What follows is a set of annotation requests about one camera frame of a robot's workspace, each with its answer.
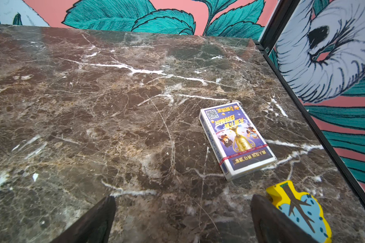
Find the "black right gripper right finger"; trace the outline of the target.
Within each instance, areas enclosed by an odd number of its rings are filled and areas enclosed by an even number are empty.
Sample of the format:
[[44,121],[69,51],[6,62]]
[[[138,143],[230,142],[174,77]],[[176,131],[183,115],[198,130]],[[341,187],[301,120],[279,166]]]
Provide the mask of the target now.
[[255,234],[259,243],[315,243],[312,236],[304,232],[271,202],[258,194],[250,204]]

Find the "purple playing card box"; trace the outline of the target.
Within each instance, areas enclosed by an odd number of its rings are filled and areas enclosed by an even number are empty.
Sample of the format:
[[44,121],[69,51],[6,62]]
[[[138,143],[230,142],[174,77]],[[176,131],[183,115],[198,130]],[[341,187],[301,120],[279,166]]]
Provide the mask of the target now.
[[199,119],[226,180],[277,162],[239,102],[201,109]]

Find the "black enclosure frame post right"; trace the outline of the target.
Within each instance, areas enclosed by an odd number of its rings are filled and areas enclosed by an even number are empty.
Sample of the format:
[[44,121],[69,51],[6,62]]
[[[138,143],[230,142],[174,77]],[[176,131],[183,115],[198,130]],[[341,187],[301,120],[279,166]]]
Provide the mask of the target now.
[[259,40],[365,206],[365,1],[277,1]]

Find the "yellow blue toy piece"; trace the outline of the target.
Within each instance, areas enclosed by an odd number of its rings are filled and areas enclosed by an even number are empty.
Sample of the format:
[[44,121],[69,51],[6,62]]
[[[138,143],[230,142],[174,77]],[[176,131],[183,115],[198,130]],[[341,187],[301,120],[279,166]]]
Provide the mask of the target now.
[[332,242],[332,230],[313,195],[296,191],[291,180],[270,186],[266,192],[271,196],[272,204],[314,240]]

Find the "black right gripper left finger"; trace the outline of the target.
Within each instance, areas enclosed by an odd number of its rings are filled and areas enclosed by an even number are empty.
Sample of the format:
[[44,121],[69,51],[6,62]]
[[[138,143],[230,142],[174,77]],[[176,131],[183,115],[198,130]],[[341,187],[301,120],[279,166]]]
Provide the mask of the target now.
[[106,196],[52,242],[107,243],[115,213],[115,198]]

